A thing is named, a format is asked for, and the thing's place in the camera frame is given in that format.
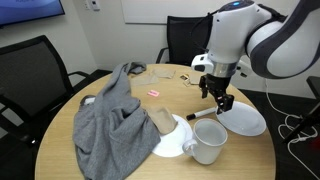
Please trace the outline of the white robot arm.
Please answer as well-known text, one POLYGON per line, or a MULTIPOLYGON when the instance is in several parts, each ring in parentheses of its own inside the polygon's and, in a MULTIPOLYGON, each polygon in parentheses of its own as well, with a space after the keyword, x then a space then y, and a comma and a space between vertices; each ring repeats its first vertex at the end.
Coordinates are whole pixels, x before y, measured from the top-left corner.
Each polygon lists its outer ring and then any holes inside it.
POLYGON ((320 0, 297 0, 287 16, 253 0, 237 0, 217 10, 205 55, 210 68, 203 93, 214 96, 219 112, 232 108, 226 88, 242 56, 267 79, 299 75, 317 62, 319 10, 320 0))

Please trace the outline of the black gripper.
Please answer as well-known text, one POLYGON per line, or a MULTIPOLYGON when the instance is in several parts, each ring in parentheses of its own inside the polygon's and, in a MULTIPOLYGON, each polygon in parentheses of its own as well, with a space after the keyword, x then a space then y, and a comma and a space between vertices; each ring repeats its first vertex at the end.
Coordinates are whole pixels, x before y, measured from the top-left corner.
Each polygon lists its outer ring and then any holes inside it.
POLYGON ((206 98, 208 94, 217 98, 218 114, 232 109, 234 96, 225 94, 229 83, 229 78, 215 77, 211 74, 200 77, 199 88, 202 91, 202 99, 206 98))

